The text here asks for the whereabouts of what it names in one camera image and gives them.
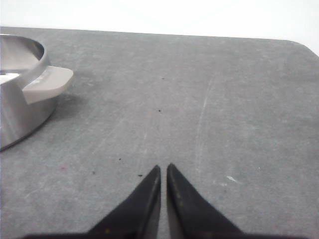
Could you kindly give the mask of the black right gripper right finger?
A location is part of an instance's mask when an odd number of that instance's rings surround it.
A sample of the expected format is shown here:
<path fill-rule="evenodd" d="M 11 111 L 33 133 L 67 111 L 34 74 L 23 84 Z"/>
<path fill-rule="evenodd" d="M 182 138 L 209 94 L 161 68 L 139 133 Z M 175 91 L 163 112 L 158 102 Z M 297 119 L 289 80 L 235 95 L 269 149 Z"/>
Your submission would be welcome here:
<path fill-rule="evenodd" d="M 218 239 L 244 235 L 200 195 L 173 163 L 167 167 L 166 187 L 172 239 Z"/>

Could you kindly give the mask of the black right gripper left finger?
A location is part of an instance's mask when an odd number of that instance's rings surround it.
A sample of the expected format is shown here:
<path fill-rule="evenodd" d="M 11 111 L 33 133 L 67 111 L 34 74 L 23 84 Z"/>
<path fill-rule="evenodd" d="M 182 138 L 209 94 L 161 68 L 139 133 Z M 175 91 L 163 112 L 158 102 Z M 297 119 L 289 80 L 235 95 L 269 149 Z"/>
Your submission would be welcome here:
<path fill-rule="evenodd" d="M 100 239 L 155 239 L 161 201 L 160 167 L 155 166 L 134 191 L 92 229 Z"/>

